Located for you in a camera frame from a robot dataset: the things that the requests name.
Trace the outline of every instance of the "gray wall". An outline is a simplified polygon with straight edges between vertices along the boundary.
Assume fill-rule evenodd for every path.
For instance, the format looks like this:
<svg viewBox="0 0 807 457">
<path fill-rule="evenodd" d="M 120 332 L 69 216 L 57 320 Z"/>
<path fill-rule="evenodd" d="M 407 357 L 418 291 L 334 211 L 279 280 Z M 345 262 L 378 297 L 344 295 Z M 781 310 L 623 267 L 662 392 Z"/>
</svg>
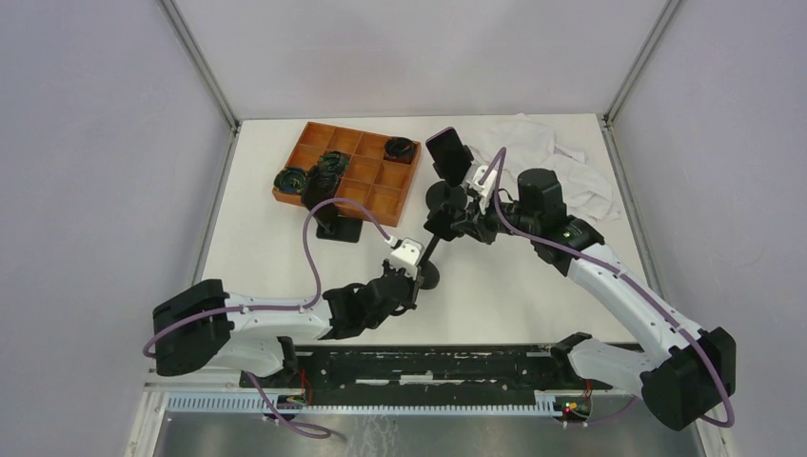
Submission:
<svg viewBox="0 0 807 457">
<path fill-rule="evenodd" d="M 741 455 L 804 455 L 807 3 L 683 4 L 616 136 L 671 302 L 738 341 Z"/>
<path fill-rule="evenodd" d="M 0 4 L 0 447 L 120 455 L 227 128 L 153 0 Z"/>
<path fill-rule="evenodd" d="M 664 0 L 177 0 L 245 119 L 603 112 Z"/>
</svg>

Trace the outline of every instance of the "white table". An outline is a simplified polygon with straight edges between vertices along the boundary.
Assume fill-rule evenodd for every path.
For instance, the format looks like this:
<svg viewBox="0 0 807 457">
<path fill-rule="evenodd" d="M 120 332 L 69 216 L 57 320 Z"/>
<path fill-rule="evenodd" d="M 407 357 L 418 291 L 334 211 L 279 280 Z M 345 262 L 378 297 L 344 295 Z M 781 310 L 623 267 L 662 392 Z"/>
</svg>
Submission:
<svg viewBox="0 0 807 457">
<path fill-rule="evenodd" d="M 557 141 L 583 149 L 590 163 L 621 197 L 614 171 L 593 114 L 531 116 L 555 128 Z M 317 122 L 418 141 L 454 126 L 461 138 L 501 116 L 318 119 Z M 216 220 L 205 278 L 221 278 L 225 289 L 262 297 L 301 297 L 314 291 L 303 256 L 302 226 L 306 210 L 272 197 L 272 181 L 283 167 L 306 120 L 244 122 Z M 426 244 L 425 192 L 438 178 L 423 148 L 401 222 L 390 232 Z M 309 228 L 311 251 L 324 289 L 366 283 L 378 277 L 389 247 L 365 223 L 358 244 L 318 240 Z M 596 224 L 624 264 L 643 277 L 633 233 L 625 216 Z M 441 282 L 422 291 L 418 308 L 388 318 L 358 338 L 326 341 L 349 345 L 454 345 L 554 343 L 576 332 L 603 341 L 635 341 L 627 330 L 586 291 L 547 266 L 526 240 L 500 235 L 492 246 L 468 237 L 441 242 L 431 259 Z"/>
</svg>

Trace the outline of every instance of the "crumpled white fabric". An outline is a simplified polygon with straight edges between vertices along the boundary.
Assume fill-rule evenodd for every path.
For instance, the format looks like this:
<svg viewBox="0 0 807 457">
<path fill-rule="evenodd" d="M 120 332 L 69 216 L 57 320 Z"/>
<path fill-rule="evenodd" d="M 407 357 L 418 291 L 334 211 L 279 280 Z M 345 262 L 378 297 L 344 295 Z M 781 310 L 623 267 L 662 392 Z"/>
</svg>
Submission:
<svg viewBox="0 0 807 457">
<path fill-rule="evenodd" d="M 469 138 L 468 146 L 482 163 L 490 162 L 502 146 L 507 147 L 502 179 L 514 185 L 525 169 L 552 169 L 563 187 L 563 200 L 569 212 L 581 219 L 612 221 L 621 216 L 611 184 L 586 165 L 585 151 L 556 144 L 554 129 L 525 114 L 478 131 Z"/>
</svg>

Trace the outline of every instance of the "red wire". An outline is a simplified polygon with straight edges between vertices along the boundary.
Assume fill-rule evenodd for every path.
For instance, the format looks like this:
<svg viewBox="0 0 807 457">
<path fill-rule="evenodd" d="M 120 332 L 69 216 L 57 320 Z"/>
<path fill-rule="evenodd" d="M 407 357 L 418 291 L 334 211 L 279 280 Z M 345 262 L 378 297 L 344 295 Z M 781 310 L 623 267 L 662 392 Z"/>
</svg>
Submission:
<svg viewBox="0 0 807 457">
<path fill-rule="evenodd" d="M 305 378 L 305 370 L 300 370 L 300 389 L 305 392 L 305 398 L 308 400 L 308 404 L 311 405 L 311 402 L 314 400 L 314 387 L 311 386 L 311 383 Z"/>
</svg>

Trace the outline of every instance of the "wooden tray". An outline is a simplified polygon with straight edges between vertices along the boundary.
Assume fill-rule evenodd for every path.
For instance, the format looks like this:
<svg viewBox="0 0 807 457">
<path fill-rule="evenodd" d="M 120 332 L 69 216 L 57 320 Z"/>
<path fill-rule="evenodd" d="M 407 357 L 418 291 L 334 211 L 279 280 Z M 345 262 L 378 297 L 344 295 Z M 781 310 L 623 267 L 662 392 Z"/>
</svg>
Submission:
<svg viewBox="0 0 807 457">
<path fill-rule="evenodd" d="M 344 129 L 309 122 L 285 162 L 287 167 L 308 171 L 326 152 L 337 150 L 347 154 L 350 163 L 342 177 L 337 197 L 356 200 L 364 205 L 380 224 L 397 227 L 404 211 L 409 186 L 421 158 L 421 144 L 415 142 L 415 157 L 411 164 L 392 162 L 384 158 L 384 144 L 391 137 L 368 131 Z M 272 195 L 279 202 L 301 207 L 300 195 L 282 193 L 277 188 Z M 350 205 L 338 203 L 339 212 L 348 217 L 367 220 L 364 213 Z"/>
</svg>

